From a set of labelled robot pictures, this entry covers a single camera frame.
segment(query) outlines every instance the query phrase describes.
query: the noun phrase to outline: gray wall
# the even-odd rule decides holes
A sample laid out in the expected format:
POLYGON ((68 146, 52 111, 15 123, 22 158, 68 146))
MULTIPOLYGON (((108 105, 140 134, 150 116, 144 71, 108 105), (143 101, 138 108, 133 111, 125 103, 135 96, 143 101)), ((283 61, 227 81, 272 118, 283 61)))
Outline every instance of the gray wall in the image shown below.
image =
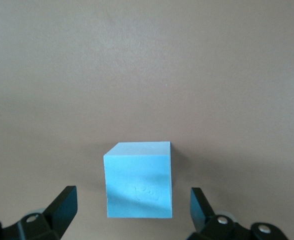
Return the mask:
POLYGON ((294 239, 294 0, 0 0, 0 220, 77 185, 64 239, 185 239, 190 187, 294 239), (107 219, 103 155, 171 141, 173 219, 107 219))

